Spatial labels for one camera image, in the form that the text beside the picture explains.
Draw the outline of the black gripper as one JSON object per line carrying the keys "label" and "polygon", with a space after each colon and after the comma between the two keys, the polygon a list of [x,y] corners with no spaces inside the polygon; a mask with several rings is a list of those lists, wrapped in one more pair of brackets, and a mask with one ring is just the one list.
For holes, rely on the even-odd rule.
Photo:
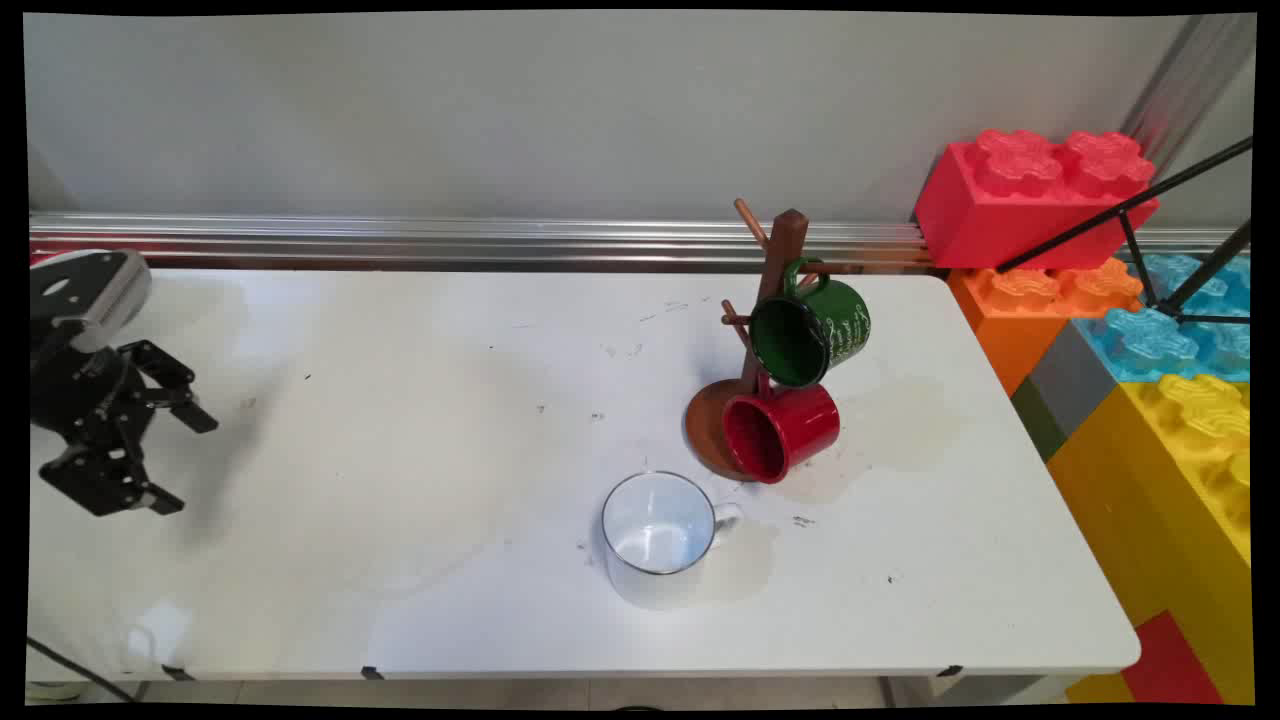
{"label": "black gripper", "polygon": [[40,479],[96,518],[186,507],[148,479],[138,459],[152,410],[169,410],[196,434],[219,428],[198,404],[191,368],[147,340],[93,352],[67,340],[35,340],[29,380],[31,423],[64,442],[38,469]]}

